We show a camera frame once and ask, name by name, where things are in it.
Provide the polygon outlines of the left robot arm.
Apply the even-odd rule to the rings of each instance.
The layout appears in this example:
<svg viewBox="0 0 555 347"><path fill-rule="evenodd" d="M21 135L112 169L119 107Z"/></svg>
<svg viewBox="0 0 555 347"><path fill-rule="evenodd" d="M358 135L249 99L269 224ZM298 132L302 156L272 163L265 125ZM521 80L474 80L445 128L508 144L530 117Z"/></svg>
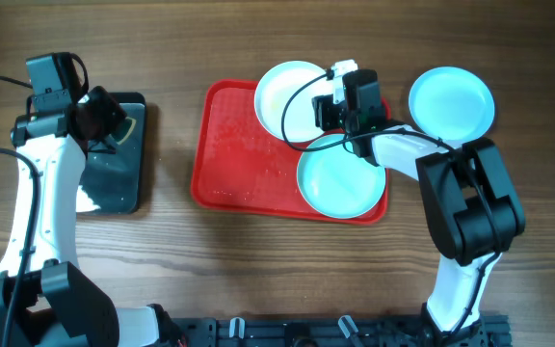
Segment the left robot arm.
<svg viewBox="0 0 555 347"><path fill-rule="evenodd" d="M18 188L0 262L0 346L187 346L161 306L116 307L78 263L80 213L138 208L145 99L91 86L73 53L37 56L26 67L32 94L8 149Z"/></svg>

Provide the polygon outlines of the green and yellow sponge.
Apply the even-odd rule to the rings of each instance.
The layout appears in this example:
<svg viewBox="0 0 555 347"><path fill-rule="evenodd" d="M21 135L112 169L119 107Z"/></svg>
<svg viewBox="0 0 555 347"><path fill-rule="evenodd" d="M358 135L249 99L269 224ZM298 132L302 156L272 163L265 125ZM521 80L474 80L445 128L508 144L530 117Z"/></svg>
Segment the green and yellow sponge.
<svg viewBox="0 0 555 347"><path fill-rule="evenodd" d="M136 120L130 117L126 117L111 133L111 137L118 144L124 143L129 136L133 133L136 126Z"/></svg>

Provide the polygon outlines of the light blue plate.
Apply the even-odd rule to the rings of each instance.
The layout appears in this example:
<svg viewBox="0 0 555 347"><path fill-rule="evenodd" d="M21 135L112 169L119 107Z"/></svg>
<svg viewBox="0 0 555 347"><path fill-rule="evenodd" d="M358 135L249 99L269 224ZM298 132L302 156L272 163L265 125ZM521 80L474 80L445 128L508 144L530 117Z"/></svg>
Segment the light blue plate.
<svg viewBox="0 0 555 347"><path fill-rule="evenodd" d="M462 143L484 136L495 119L495 102L486 83L459 67L435 67L412 84L410 115L426 134Z"/></svg>
<svg viewBox="0 0 555 347"><path fill-rule="evenodd" d="M386 173L357 157L330 134L312 142L297 166L297 184L316 212L335 219L352 219L370 212L383 197Z"/></svg>

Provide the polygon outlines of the white round plate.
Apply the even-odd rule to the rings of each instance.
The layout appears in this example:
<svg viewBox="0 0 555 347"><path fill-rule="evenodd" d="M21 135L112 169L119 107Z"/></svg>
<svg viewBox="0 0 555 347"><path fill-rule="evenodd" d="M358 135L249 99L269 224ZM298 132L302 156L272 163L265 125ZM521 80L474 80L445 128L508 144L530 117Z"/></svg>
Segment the white round plate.
<svg viewBox="0 0 555 347"><path fill-rule="evenodd" d="M315 125L312 98L332 95L333 103L344 101L345 95L338 89L343 86L342 76L358 69L351 60L336 62L330 67L335 73L314 82L301 91L289 104L284 130L291 143L304 143L324 134ZM281 118L290 97L305 83L323 75L326 71L310 62L289 61L272 67L259 81L254 93L254 110L261 125L274 137L282 140Z"/></svg>

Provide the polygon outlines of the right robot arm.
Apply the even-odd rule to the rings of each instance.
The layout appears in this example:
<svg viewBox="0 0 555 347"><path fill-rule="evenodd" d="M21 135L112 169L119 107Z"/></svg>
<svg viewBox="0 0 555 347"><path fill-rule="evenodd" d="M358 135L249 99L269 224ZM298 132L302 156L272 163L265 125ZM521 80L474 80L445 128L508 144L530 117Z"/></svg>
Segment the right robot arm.
<svg viewBox="0 0 555 347"><path fill-rule="evenodd" d="M495 117L488 86L463 68L432 68L410 88L415 124L408 125L388 117L375 70L330 67L323 77L335 87L312 99L317 127L342 130L340 143L354 156L419 185L440 253L420 341L448 345L475 335L489 274L525 230L515 186L485 136Z"/></svg>

